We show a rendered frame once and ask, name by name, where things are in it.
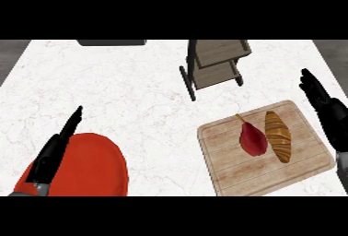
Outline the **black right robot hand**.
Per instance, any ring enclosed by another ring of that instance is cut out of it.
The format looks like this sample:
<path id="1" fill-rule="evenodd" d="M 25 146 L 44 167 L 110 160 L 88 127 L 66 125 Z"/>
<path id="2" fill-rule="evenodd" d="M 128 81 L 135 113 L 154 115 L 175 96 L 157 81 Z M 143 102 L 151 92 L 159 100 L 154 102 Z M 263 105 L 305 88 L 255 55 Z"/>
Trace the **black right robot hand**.
<path id="1" fill-rule="evenodd" d="M 321 130 L 337 152 L 348 152 L 348 107 L 333 98 L 308 69 L 302 70 L 299 88 L 318 115 Z"/>

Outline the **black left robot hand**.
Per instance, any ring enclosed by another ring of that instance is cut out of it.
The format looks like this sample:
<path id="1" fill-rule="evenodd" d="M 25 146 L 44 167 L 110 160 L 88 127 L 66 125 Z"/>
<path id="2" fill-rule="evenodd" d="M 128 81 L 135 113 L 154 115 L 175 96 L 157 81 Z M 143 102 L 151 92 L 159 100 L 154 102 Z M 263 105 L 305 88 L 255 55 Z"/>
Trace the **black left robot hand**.
<path id="1" fill-rule="evenodd" d="M 26 176 L 28 183 L 50 184 L 54 178 L 60 161 L 67 146 L 69 138 L 75 133 L 78 123 L 81 121 L 81 110 L 78 106 L 72 113 L 64 126 L 57 134 L 54 134 L 45 142 L 36 158 L 33 159 L 30 170 Z"/>

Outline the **dark red pear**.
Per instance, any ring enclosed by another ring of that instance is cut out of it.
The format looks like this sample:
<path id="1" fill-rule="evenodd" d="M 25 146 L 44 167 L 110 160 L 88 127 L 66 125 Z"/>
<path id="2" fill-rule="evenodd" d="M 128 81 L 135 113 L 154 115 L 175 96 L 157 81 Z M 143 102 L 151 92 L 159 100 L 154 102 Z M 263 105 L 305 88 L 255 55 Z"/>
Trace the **dark red pear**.
<path id="1" fill-rule="evenodd" d="M 238 144 L 250 156 L 260 156 L 268 148 L 266 137 L 259 129 L 243 120 L 238 114 L 235 115 L 235 118 L 241 121 Z"/>

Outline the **pale wooden cutting board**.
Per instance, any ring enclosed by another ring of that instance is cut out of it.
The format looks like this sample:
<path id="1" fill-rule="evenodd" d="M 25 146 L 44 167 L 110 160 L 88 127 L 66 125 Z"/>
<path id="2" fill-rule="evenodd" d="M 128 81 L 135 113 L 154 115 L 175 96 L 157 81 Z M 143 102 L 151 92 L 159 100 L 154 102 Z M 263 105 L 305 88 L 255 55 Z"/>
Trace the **pale wooden cutting board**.
<path id="1" fill-rule="evenodd" d="M 250 156 L 238 145 L 241 123 L 262 129 L 265 115 L 280 116 L 290 132 L 290 160 L 283 163 L 271 150 Z M 334 167 L 334 158 L 303 114 L 290 100 L 283 100 L 203 124 L 197 138 L 216 195 L 265 195 Z"/>

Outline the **wooden tiered basket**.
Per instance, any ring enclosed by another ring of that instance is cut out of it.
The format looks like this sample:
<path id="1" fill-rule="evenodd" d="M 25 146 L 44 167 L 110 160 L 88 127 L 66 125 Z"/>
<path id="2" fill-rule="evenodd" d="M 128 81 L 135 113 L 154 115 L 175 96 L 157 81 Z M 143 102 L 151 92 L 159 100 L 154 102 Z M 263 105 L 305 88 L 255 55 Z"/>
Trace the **wooden tiered basket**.
<path id="1" fill-rule="evenodd" d="M 232 80 L 238 86 L 243 78 L 235 64 L 252 53 L 246 40 L 190 40 L 187 43 L 187 67 L 179 66 L 182 82 L 190 100 L 194 91 Z"/>

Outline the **red round plate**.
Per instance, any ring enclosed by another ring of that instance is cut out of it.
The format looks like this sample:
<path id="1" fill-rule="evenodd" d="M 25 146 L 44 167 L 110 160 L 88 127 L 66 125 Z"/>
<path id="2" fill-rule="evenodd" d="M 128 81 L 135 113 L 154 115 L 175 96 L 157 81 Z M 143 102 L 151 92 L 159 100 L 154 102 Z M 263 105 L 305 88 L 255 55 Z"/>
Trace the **red round plate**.
<path id="1" fill-rule="evenodd" d="M 32 162 L 14 186 L 26 183 Z M 94 133 L 72 135 L 47 196 L 125 196 L 128 182 L 126 162 L 113 141 Z"/>

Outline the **brown striped croissant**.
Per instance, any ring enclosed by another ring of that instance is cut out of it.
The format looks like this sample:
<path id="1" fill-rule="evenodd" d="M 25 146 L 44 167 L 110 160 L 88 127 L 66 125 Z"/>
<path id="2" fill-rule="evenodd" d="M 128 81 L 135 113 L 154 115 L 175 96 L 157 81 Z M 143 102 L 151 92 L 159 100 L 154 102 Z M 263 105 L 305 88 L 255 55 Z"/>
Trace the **brown striped croissant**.
<path id="1" fill-rule="evenodd" d="M 265 114 L 265 135 L 277 159 L 283 163 L 290 160 L 290 132 L 287 126 L 274 111 Z"/>

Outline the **dark grey flat appliance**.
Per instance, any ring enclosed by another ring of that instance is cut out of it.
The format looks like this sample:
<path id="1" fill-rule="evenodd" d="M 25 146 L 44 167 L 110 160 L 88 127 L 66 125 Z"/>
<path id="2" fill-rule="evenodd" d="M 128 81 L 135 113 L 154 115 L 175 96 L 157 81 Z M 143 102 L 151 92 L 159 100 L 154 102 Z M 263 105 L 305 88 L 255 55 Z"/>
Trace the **dark grey flat appliance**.
<path id="1" fill-rule="evenodd" d="M 147 40 L 76 40 L 81 46 L 143 46 Z"/>

